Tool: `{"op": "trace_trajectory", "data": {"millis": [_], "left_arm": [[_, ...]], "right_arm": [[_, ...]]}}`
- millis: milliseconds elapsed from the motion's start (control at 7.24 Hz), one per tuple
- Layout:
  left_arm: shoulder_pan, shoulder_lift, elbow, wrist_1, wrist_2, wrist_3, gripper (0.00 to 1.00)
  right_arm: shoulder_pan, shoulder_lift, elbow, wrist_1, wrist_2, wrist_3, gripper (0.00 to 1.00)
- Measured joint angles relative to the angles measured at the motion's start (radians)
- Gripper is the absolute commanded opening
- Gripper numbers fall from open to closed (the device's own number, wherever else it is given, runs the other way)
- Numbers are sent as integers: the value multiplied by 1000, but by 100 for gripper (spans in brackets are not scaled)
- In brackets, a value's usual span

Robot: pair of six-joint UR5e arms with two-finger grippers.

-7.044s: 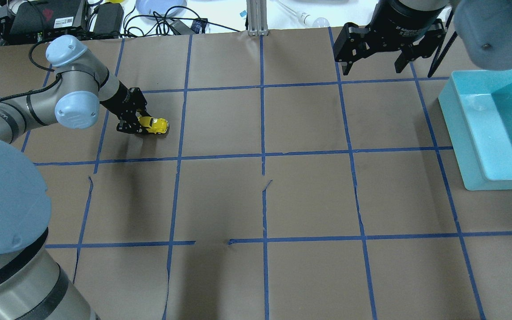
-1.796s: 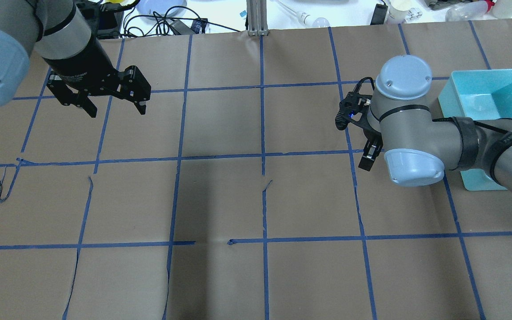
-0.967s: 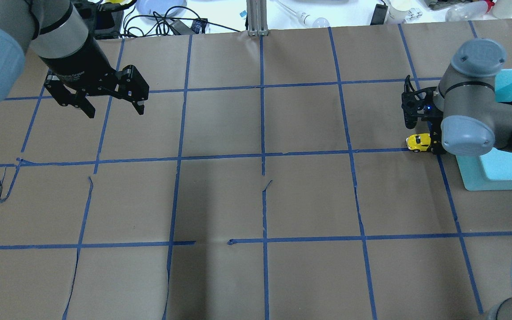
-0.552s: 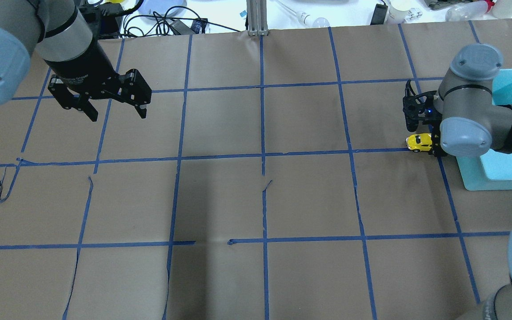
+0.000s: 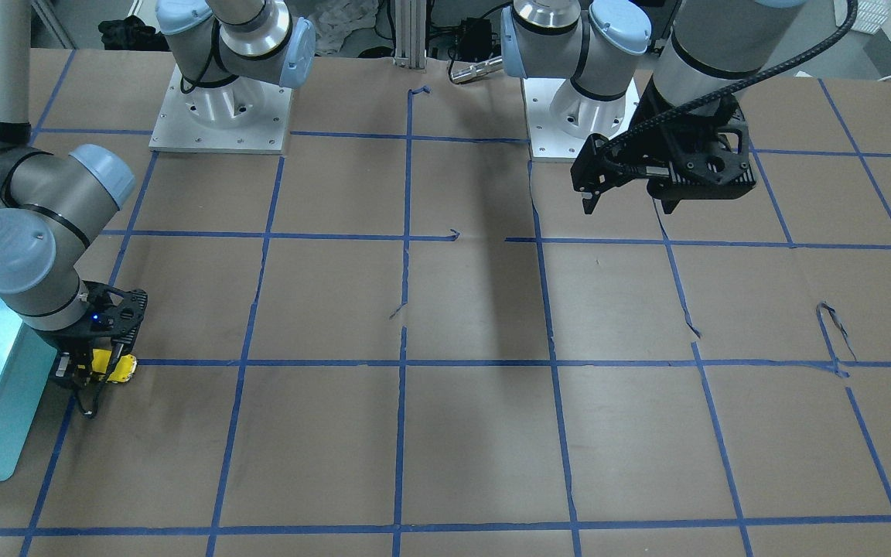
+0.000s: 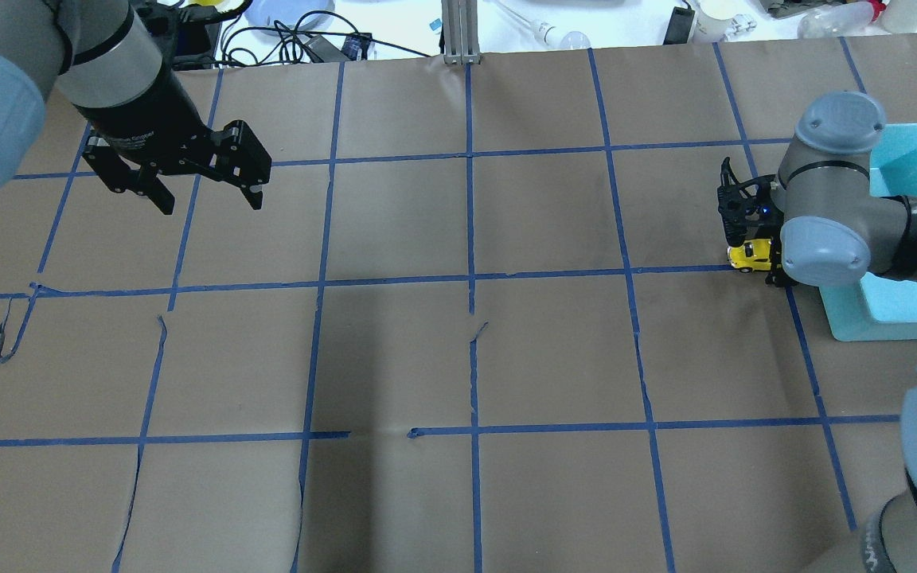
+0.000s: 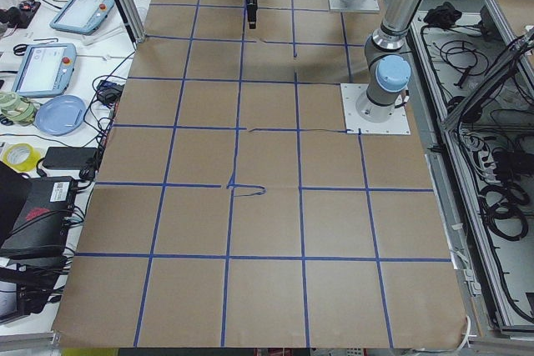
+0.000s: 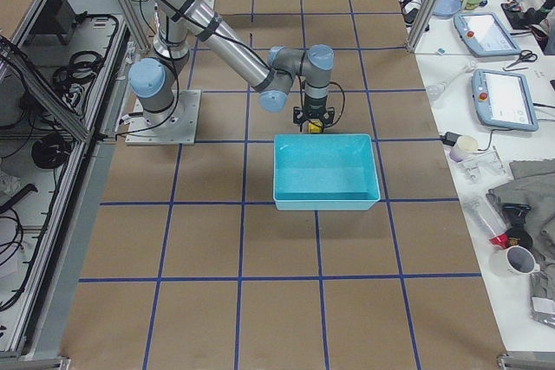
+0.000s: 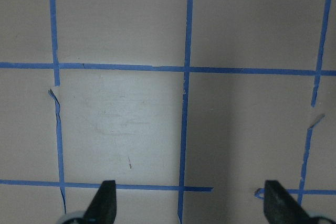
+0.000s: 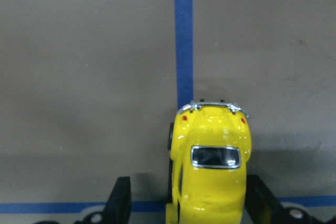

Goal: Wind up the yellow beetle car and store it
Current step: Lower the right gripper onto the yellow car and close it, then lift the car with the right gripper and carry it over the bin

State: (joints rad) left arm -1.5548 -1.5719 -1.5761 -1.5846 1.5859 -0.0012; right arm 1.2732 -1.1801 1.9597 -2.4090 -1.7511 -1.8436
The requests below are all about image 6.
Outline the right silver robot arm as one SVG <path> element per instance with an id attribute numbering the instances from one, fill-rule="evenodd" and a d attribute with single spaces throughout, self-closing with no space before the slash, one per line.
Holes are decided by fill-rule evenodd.
<path id="1" fill-rule="evenodd" d="M 870 192 L 871 151 L 885 127 L 884 108 L 870 95 L 826 93 L 798 120 L 776 173 L 740 181 L 724 160 L 716 193 L 728 246 L 769 238 L 769 279 L 917 283 L 917 196 Z M 805 571 L 917 572 L 917 384 L 903 397 L 901 446 L 906 489 Z"/>

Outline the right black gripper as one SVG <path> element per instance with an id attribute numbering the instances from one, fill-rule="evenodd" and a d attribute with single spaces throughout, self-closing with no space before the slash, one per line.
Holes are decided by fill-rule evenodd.
<path id="1" fill-rule="evenodd" d="M 723 221 L 725 243 L 739 248 L 749 240 L 778 238 L 785 224 L 785 214 L 776 207 L 772 192 L 778 188 L 774 174 L 761 175 L 749 181 L 739 181 L 732 169 L 731 159 L 720 164 L 720 185 L 716 190 L 717 210 Z M 779 261 L 771 260 L 765 284 L 776 289 L 794 286 Z"/>

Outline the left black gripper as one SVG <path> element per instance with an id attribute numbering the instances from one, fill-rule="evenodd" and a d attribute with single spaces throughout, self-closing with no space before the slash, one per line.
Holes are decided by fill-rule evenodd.
<path id="1" fill-rule="evenodd" d="M 245 121 L 214 130 L 192 103 L 128 104 L 84 112 L 92 130 L 81 157 L 110 191 L 131 191 L 171 216 L 175 198 L 160 175 L 199 174 L 236 186 L 252 210 L 262 209 L 272 159 Z"/>

